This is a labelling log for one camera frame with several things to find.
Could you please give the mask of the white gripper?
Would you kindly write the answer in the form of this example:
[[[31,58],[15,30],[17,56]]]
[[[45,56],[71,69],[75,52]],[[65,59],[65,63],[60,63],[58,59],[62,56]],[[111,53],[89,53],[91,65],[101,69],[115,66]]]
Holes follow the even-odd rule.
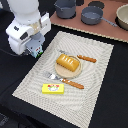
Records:
[[[16,14],[12,23],[6,29],[11,49],[21,55],[28,51],[34,43],[43,45],[44,35],[51,30],[49,14],[43,16],[39,12],[29,14]]]

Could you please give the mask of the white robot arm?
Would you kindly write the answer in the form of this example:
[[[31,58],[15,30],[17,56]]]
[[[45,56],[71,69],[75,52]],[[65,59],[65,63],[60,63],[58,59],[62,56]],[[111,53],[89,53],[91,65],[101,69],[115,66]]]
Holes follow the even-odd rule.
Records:
[[[49,14],[40,15],[38,0],[7,0],[14,20],[6,29],[11,49],[18,55],[34,51],[45,41],[51,30]]]

